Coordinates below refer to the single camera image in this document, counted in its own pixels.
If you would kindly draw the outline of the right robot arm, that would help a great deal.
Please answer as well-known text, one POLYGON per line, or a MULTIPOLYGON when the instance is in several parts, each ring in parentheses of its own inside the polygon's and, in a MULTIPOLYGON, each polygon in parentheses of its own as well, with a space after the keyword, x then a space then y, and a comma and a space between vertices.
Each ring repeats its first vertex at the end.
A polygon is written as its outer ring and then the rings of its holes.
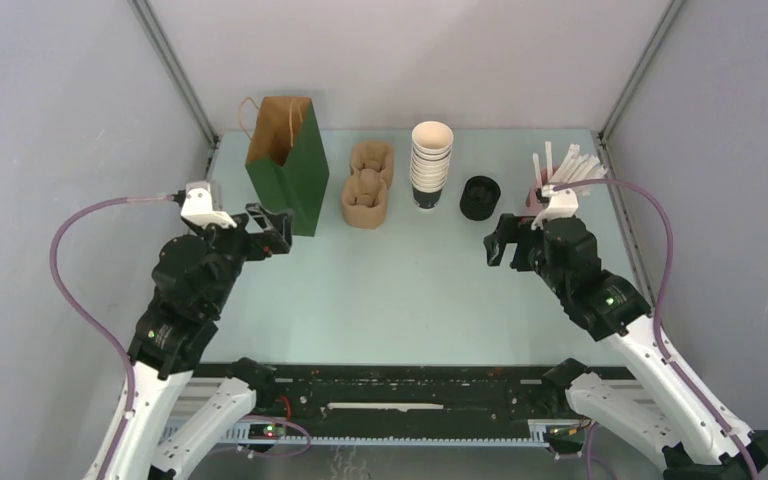
POLYGON ((609 387, 591 368, 569 358, 546 376, 545 411, 583 415, 643 453, 665 479, 749 479, 768 465, 768 430, 754 430, 705 387, 654 327, 652 309, 625 278, 603 269, 596 237, 578 218, 537 226, 506 213, 484 239, 487 263, 510 263, 538 275, 564 313, 599 345, 619 353, 658 407, 653 412, 609 387))

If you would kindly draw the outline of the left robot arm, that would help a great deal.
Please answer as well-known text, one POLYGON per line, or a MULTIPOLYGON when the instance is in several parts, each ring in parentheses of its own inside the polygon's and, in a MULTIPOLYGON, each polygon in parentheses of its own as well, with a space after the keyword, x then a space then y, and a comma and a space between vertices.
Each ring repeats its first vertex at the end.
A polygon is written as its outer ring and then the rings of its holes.
POLYGON ((186 479, 238 420, 264 416, 276 403, 272 368, 243 357, 215 393, 169 439, 161 435, 179 396, 218 331, 222 310, 247 262, 289 253, 293 213, 250 203, 235 226, 192 225, 168 241, 152 271, 154 294, 126 351, 135 379, 86 476, 89 479, 186 479))

